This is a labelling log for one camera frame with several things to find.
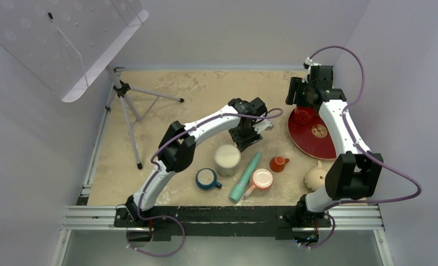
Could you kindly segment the red glossy mug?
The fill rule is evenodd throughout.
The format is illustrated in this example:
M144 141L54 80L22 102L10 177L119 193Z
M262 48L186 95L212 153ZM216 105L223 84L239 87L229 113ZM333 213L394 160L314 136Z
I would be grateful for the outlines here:
M292 114L293 121L300 125L311 122L317 116L316 109L304 106L296 106Z

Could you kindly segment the large white cat mug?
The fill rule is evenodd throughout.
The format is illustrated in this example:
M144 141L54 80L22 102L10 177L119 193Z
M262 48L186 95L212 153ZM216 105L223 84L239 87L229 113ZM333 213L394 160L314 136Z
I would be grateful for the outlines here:
M241 153L231 144L220 146L214 153L216 172L221 177L233 177L239 168Z

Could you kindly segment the blue mug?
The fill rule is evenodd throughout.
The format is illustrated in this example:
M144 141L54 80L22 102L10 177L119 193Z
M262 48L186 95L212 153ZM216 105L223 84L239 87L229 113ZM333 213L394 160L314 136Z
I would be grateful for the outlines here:
M216 172L211 168L200 169L195 176L195 182L200 189L205 191L222 188L222 184L217 180Z

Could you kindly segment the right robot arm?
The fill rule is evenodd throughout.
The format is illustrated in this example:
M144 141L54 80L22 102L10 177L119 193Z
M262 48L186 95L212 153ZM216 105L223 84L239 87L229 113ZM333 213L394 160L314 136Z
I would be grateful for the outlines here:
M337 158L327 172L325 185L303 196L304 205L295 211L297 222L304 226L334 203L371 197L381 173L376 161L383 159L360 138L342 89L333 88L332 66L308 63L306 67L305 77L291 79L286 104L317 112L326 124Z

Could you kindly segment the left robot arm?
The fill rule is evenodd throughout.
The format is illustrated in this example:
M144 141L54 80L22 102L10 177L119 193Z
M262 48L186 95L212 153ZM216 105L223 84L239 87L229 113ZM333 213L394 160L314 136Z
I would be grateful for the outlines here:
M149 211L160 192L177 174L193 162L196 148L204 141L229 132L240 152L261 141L261 133L273 129L268 110L260 98L251 102L235 98L202 119L185 124L174 121L151 158L154 168L141 188L125 203L128 220L137 227L149 221Z

